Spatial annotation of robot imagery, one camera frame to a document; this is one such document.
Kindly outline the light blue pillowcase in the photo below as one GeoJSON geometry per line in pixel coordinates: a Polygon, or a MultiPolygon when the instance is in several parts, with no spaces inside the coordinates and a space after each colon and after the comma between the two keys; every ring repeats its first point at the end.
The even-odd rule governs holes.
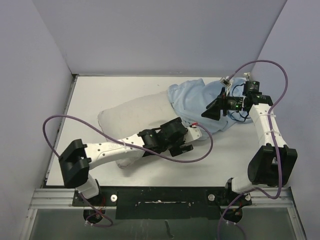
{"type": "Polygon", "coordinates": [[[244,119],[245,111],[239,113],[228,111],[227,116],[221,116],[218,121],[202,117],[206,106],[217,98],[223,85],[219,81],[205,83],[203,79],[188,80],[181,84],[173,84],[167,89],[167,98],[174,112],[185,125],[197,122],[203,125],[211,134],[226,131],[236,123],[249,124],[251,118],[244,119]]]}

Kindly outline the white pillow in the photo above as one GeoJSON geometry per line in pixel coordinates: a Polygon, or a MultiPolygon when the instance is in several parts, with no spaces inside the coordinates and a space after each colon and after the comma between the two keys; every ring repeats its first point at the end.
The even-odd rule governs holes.
{"type": "Polygon", "coordinates": [[[97,119],[106,135],[120,140],[143,130],[158,128],[177,117],[167,93],[163,91],[105,109],[97,119]]]}

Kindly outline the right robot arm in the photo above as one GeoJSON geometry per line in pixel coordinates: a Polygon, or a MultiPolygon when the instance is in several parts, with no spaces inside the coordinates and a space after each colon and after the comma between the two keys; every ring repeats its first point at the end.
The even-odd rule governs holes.
{"type": "Polygon", "coordinates": [[[259,145],[246,173],[232,178],[229,188],[222,192],[223,200],[233,205],[239,201],[241,193],[258,190],[261,186],[282,189],[288,183],[298,153],[283,139],[273,112],[273,101],[270,96],[260,92],[258,81],[242,83],[241,96],[230,94],[231,80],[222,78],[220,82],[223,85],[220,94],[206,106],[202,117],[218,121],[229,111],[247,112],[253,121],[259,145]]]}

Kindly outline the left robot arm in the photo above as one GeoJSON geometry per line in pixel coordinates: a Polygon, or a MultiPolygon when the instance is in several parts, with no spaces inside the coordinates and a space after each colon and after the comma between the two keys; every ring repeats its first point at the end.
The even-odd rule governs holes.
{"type": "Polygon", "coordinates": [[[144,129],[116,141],[83,143],[73,140],[58,158],[64,187],[76,189],[88,204],[100,203],[102,193],[90,171],[118,160],[141,158],[169,151],[172,157],[192,151],[192,142],[202,137],[197,126],[185,127],[177,117],[159,127],[144,129]]]}

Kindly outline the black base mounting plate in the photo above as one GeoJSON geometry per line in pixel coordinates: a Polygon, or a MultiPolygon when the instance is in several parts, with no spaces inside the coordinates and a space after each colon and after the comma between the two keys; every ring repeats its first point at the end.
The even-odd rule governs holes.
{"type": "Polygon", "coordinates": [[[241,219],[243,207],[252,205],[248,195],[206,186],[103,186],[98,196],[89,199],[95,207],[114,210],[116,220],[218,220],[232,201],[225,216],[233,220],[241,219]]]}

